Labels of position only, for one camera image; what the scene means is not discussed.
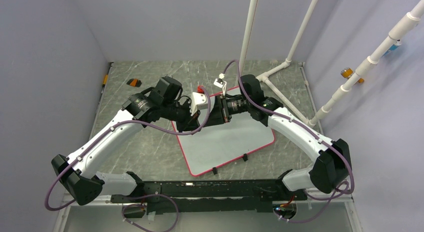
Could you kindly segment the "pink framed whiteboard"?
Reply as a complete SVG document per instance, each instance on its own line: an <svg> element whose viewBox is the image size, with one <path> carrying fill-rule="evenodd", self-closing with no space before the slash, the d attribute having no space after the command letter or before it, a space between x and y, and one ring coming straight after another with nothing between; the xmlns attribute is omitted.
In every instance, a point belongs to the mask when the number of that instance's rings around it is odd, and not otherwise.
<svg viewBox="0 0 424 232"><path fill-rule="evenodd" d="M274 132L248 112L232 115L229 123L203 128L194 135L177 136L191 176L200 176L272 145Z"/></svg>

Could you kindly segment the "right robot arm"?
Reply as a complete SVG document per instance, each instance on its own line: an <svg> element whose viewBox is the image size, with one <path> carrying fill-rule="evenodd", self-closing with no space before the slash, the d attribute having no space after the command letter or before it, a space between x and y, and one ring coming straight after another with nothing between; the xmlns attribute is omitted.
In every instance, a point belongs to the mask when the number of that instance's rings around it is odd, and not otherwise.
<svg viewBox="0 0 424 232"><path fill-rule="evenodd" d="M312 161L305 169L288 170L280 176L281 182L275 186L279 198L288 199L296 190L312 187L326 194L340 190L338 186L352 173L347 142L332 140L309 128L280 101L265 96L254 75L241 76L239 95L227 94L223 78L220 74L214 81L223 94L215 97L207 126L228 123L232 115L248 112L253 120L288 138Z"/></svg>

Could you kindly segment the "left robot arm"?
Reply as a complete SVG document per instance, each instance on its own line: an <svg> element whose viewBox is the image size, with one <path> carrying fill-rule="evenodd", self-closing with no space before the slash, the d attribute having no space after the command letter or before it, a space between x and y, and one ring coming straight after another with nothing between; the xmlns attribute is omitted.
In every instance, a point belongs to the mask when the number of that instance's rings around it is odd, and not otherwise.
<svg viewBox="0 0 424 232"><path fill-rule="evenodd" d="M200 111L211 111L211 99L203 86L180 103L183 87L165 76L154 87L130 95L112 120L85 145L73 153L57 155L51 161L61 185L78 205L103 195L122 195L132 202L144 194L144 182L133 172L99 172L101 165L124 142L146 127L167 134L186 136L199 132Z"/></svg>

